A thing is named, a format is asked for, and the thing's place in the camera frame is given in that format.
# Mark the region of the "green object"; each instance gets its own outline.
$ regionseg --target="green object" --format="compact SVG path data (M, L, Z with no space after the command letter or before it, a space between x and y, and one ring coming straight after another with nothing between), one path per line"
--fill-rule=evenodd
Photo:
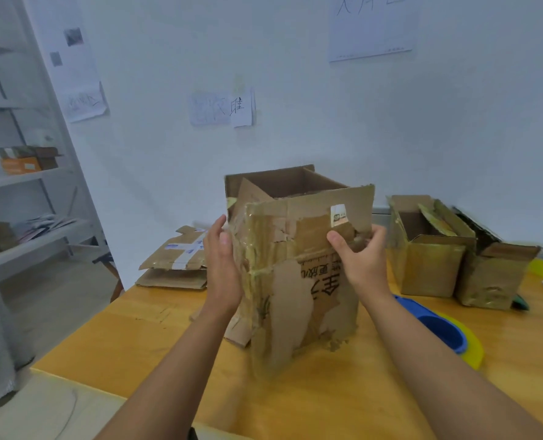
M515 310L530 310L530 306L520 295L516 295L514 301L512 301L512 309Z

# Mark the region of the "stack of papers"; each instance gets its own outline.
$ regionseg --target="stack of papers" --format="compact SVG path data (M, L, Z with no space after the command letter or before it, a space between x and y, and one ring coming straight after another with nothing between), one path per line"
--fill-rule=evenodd
M58 216L57 214L42 214L37 218L21 221L13 225L13 232L17 236L19 243L24 244L76 221L77 219Z

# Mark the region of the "orange box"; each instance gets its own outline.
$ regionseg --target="orange box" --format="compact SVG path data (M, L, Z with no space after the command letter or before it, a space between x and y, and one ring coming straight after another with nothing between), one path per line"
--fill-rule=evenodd
M22 159L1 159L1 166L7 174L26 174L57 168L57 162L53 157L25 157Z

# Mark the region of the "white label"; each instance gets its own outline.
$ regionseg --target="white label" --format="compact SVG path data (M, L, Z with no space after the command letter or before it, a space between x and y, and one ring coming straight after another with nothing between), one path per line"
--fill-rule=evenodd
M347 210L345 210L345 204L340 203L338 205L331 206L331 227L349 222L347 219Z

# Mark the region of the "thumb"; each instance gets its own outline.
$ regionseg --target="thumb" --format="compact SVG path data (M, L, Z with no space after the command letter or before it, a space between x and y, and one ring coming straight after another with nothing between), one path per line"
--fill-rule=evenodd
M233 244L231 243L231 236L222 231L219 235L219 250L222 256L233 257Z
M326 238L328 239L328 242L331 243L333 248L337 251L339 256L341 256L341 259L343 262L346 262L347 259L353 255L353 251L349 248L347 245L347 242L341 235L339 235L336 231L331 230L326 234Z

